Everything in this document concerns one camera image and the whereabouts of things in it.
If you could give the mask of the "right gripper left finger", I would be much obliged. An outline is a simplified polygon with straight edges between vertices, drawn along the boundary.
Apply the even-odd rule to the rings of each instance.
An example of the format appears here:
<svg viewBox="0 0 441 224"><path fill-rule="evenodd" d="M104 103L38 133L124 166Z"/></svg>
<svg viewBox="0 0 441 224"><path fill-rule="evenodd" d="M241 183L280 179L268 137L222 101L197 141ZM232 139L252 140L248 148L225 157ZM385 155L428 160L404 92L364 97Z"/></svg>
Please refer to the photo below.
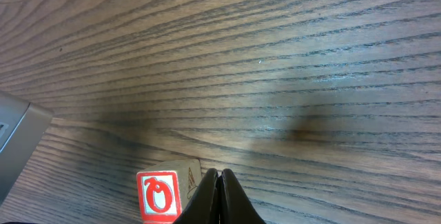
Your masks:
<svg viewBox="0 0 441 224"><path fill-rule="evenodd" d="M174 224L219 224L218 172L208 169L190 202Z"/></svg>

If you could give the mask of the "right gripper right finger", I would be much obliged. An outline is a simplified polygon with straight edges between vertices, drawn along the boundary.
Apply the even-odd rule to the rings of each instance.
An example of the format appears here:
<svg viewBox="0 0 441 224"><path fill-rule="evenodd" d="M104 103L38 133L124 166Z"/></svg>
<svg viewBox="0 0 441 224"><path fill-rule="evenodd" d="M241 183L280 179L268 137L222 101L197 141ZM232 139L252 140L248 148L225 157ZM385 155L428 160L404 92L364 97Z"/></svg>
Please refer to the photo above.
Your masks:
<svg viewBox="0 0 441 224"><path fill-rule="evenodd" d="M231 169L224 169L219 180L221 224L265 224Z"/></svg>

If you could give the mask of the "white block blue D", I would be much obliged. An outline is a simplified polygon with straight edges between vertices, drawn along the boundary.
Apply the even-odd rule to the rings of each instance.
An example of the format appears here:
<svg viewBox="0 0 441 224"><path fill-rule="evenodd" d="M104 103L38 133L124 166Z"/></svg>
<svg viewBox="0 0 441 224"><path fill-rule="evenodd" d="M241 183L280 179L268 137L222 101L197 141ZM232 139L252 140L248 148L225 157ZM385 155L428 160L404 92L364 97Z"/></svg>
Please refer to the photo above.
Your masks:
<svg viewBox="0 0 441 224"><path fill-rule="evenodd" d="M141 219L173 223L186 208L202 180L198 159L164 161L137 173Z"/></svg>

